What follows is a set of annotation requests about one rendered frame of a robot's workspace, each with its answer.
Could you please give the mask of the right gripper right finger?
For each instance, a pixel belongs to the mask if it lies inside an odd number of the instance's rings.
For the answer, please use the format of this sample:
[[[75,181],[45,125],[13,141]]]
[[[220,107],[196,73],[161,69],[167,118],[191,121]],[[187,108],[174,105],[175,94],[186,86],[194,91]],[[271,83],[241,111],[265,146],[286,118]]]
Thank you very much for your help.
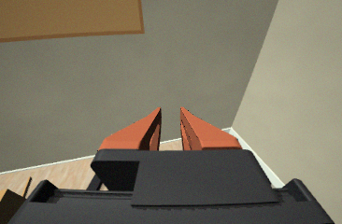
[[[183,150],[243,149],[236,137],[197,118],[184,107],[180,108],[180,132]]]

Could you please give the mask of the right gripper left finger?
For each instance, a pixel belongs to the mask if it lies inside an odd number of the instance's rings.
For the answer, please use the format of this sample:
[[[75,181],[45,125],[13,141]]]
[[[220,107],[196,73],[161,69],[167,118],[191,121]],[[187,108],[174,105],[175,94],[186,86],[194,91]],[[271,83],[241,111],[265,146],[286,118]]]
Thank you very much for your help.
[[[158,107],[145,118],[105,138],[98,150],[103,148],[159,150],[161,126],[162,111]]]

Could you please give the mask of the small black block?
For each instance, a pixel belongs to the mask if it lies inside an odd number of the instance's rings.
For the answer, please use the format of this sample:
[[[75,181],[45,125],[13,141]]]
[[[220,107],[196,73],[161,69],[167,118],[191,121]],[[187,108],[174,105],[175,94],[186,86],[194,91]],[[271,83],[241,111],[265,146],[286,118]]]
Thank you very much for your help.
[[[99,190],[102,185],[99,177],[95,174],[87,189]]]

